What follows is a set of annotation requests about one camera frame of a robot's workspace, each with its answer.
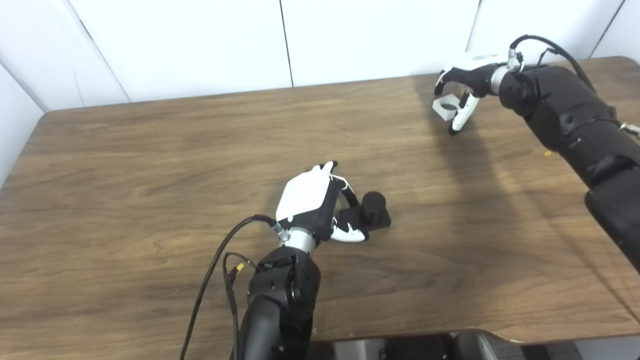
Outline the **white and black right hand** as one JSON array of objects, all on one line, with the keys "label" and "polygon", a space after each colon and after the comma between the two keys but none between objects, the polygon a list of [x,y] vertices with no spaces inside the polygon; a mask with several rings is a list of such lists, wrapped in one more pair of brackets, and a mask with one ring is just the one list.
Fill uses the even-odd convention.
[{"label": "white and black right hand", "polygon": [[457,135],[477,108],[480,100],[488,95],[498,96],[500,84],[508,72],[506,58],[496,54],[474,54],[466,52],[442,69],[434,87],[436,105],[446,84],[455,83],[466,87],[455,107],[453,115],[442,114],[441,118],[450,121],[448,134]]}]

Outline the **white and black left hand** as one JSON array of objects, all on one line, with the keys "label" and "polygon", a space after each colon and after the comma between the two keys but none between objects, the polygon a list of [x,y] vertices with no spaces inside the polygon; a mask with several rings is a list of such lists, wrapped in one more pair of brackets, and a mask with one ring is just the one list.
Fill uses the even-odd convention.
[{"label": "white and black left hand", "polygon": [[337,166],[337,161],[316,164],[286,183],[275,212],[277,223],[289,236],[280,237],[286,246],[293,246],[296,233],[302,231],[312,239],[313,248],[328,240],[361,243],[370,238],[367,230],[335,215],[339,195],[350,207],[360,204],[350,183],[333,173]]}]

